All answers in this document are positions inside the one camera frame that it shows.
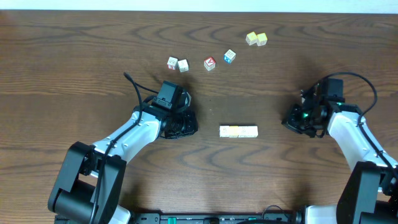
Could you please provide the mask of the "plain wooden block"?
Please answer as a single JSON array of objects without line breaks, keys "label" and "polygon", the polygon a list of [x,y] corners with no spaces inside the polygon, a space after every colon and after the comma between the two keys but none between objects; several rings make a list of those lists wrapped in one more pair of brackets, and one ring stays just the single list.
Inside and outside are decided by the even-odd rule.
[{"label": "plain wooden block", "polygon": [[257,126],[247,126],[246,127],[246,134],[249,138],[256,138],[258,137],[258,127]]}]

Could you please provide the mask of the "white letter block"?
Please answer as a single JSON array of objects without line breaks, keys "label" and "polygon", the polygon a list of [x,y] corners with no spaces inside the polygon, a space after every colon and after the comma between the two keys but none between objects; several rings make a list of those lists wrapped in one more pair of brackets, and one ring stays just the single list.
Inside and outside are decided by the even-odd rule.
[{"label": "white letter block", "polygon": [[178,69],[180,70],[180,72],[189,71],[189,64],[186,59],[179,60],[177,63],[178,63]]}]

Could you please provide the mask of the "blue edged block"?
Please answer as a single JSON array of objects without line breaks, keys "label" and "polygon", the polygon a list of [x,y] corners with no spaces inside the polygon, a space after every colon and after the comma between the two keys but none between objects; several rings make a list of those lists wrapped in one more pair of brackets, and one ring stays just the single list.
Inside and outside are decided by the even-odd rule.
[{"label": "blue edged block", "polygon": [[225,54],[224,54],[224,60],[227,63],[232,63],[232,61],[236,58],[236,53],[229,49]]}]

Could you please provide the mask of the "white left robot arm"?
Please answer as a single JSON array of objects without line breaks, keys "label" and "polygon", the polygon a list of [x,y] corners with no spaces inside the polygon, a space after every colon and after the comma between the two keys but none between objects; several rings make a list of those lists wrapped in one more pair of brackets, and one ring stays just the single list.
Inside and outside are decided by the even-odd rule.
[{"label": "white left robot arm", "polygon": [[177,113],[155,105],[135,107],[131,118],[108,137],[70,146],[48,209],[72,223],[129,223],[131,212],[118,204],[127,163],[160,135],[178,139],[197,129],[191,108]]}]

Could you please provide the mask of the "yellow number wooden block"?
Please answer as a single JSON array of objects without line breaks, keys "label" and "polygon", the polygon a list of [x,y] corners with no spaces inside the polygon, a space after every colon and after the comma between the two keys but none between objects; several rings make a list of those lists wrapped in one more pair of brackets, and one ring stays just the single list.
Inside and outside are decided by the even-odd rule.
[{"label": "yellow number wooden block", "polygon": [[240,134],[239,126],[230,126],[228,132],[230,138],[238,138]]}]

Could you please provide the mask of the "soccer ball wooden block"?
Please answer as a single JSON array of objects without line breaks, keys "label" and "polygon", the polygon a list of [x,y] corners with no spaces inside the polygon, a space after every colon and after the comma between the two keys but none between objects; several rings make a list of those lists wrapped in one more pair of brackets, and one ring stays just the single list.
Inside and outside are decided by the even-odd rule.
[{"label": "soccer ball wooden block", "polygon": [[220,126],[219,135],[221,138],[228,138],[230,136],[229,128],[230,126]]}]

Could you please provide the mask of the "red A block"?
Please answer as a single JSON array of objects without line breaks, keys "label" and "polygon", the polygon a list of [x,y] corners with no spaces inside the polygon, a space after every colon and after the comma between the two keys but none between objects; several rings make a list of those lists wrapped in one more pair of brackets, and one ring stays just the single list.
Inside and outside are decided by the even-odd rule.
[{"label": "red A block", "polygon": [[208,57],[204,60],[205,68],[210,71],[216,67],[216,62],[213,57]]}]

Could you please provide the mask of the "pale yellow block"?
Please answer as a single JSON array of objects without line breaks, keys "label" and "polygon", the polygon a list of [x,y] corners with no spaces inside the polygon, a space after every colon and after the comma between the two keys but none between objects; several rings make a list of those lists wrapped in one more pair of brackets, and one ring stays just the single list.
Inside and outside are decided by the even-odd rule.
[{"label": "pale yellow block", "polygon": [[248,45],[253,45],[257,42],[257,34],[255,32],[250,32],[246,35],[246,42]]}]

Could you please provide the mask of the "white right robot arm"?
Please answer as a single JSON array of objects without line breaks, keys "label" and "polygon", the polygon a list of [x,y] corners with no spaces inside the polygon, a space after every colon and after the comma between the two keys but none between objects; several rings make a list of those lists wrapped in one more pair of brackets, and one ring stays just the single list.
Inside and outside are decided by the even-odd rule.
[{"label": "white right robot arm", "polygon": [[282,124],[311,138],[331,136],[351,175],[336,205],[310,205],[292,223],[397,223],[397,161],[378,143],[356,105],[294,104]]}]

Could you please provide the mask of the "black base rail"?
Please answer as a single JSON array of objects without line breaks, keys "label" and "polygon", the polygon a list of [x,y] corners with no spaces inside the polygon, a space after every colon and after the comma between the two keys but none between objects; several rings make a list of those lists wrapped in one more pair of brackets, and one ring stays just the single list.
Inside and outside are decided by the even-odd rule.
[{"label": "black base rail", "polygon": [[249,220],[260,223],[305,223],[300,212],[286,213],[276,210],[260,213],[135,213],[132,224],[235,224]]}]

